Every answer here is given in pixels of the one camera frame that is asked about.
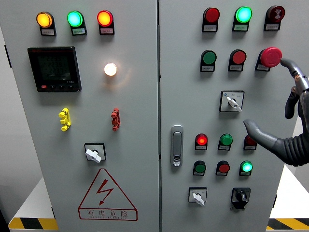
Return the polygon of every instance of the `yellow indicator light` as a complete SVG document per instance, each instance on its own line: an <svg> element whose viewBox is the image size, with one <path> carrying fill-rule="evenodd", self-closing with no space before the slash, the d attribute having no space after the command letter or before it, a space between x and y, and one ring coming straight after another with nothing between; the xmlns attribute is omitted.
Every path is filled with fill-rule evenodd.
<svg viewBox="0 0 309 232"><path fill-rule="evenodd" d="M103 27L108 27L112 24L112 14L109 11L100 11L97 16L98 23Z"/></svg>
<svg viewBox="0 0 309 232"><path fill-rule="evenodd" d="M108 76L114 76L117 72L117 66L114 63L108 63L104 67L104 72Z"/></svg>
<svg viewBox="0 0 309 232"><path fill-rule="evenodd" d="M40 25L42 28L48 28L52 25L53 19L51 15L47 12L40 12L37 15L37 23Z"/></svg>

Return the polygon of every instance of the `yellow and black hazard stripe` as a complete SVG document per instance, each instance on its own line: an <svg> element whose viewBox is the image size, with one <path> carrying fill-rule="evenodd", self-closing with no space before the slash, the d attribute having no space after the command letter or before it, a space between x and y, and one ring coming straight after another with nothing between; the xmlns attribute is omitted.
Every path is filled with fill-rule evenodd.
<svg viewBox="0 0 309 232"><path fill-rule="evenodd" d="M309 218L271 218L267 230L308 230Z"/></svg>
<svg viewBox="0 0 309 232"><path fill-rule="evenodd" d="M16 217L9 224L10 229L55 230L58 225L54 218Z"/></svg>

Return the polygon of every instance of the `yellow connector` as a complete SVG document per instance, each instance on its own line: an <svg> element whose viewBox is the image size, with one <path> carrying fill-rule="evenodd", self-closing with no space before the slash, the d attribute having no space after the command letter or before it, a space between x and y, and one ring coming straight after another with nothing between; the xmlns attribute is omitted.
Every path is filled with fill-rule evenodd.
<svg viewBox="0 0 309 232"><path fill-rule="evenodd" d="M71 119L70 119L70 113L68 108L64 108L59 114L58 114L60 120L60 124L63 125L61 127L62 131L66 131L71 126Z"/></svg>

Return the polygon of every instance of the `green indicator light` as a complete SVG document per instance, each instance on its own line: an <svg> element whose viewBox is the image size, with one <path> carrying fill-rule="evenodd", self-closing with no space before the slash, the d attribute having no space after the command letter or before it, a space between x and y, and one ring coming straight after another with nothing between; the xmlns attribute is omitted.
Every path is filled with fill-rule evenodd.
<svg viewBox="0 0 309 232"><path fill-rule="evenodd" d="M248 6L239 7L236 11L236 19L240 23L247 23L252 17L252 10Z"/></svg>
<svg viewBox="0 0 309 232"><path fill-rule="evenodd" d="M79 27L83 23L83 16L78 11L68 13L68 22L72 27Z"/></svg>
<svg viewBox="0 0 309 232"><path fill-rule="evenodd" d="M203 61L206 64L212 64L216 61L216 54L214 52L206 52L203 56Z"/></svg>
<svg viewBox="0 0 309 232"><path fill-rule="evenodd" d="M224 146L230 146L233 142L233 138L232 135L230 134L224 134L220 137L220 142L224 145Z"/></svg>
<svg viewBox="0 0 309 232"><path fill-rule="evenodd" d="M203 173L206 170L206 167L202 164L199 164L198 166L196 166L195 171L197 173Z"/></svg>
<svg viewBox="0 0 309 232"><path fill-rule="evenodd" d="M240 167L246 173L250 172L253 168L252 163L250 161L244 161L243 163L241 163Z"/></svg>

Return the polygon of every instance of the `red indicator light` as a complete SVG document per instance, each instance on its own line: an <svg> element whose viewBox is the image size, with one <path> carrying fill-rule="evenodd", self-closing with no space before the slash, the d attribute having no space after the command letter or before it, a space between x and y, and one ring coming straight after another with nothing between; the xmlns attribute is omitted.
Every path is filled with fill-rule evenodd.
<svg viewBox="0 0 309 232"><path fill-rule="evenodd" d="M261 63L268 68L273 68L280 64L282 52L276 47L266 48L261 54Z"/></svg>
<svg viewBox="0 0 309 232"><path fill-rule="evenodd" d="M227 164L223 164L219 167L219 172L221 173L227 173L228 171L230 171L230 166Z"/></svg>
<svg viewBox="0 0 309 232"><path fill-rule="evenodd" d="M235 64L242 64L243 62L245 62L247 56L246 53L243 51L237 51L233 54L233 62Z"/></svg>
<svg viewBox="0 0 309 232"><path fill-rule="evenodd" d="M220 12L217 8L209 8L205 12L205 19L210 23L217 22L219 20L219 17L220 17Z"/></svg>
<svg viewBox="0 0 309 232"><path fill-rule="evenodd" d="M102 27L108 27L112 24L113 21L112 13L105 10L100 11L97 15L97 20Z"/></svg>
<svg viewBox="0 0 309 232"><path fill-rule="evenodd" d="M208 141L208 138L205 134L198 134L196 136L196 142L200 146L204 146Z"/></svg>
<svg viewBox="0 0 309 232"><path fill-rule="evenodd" d="M256 146L257 145L257 143L256 143L256 141L254 141L250 136L246 136L245 137L245 142L246 142L246 144L248 145L248 146Z"/></svg>
<svg viewBox="0 0 309 232"><path fill-rule="evenodd" d="M285 9L282 6L272 6L266 12L272 23L279 23L285 16Z"/></svg>

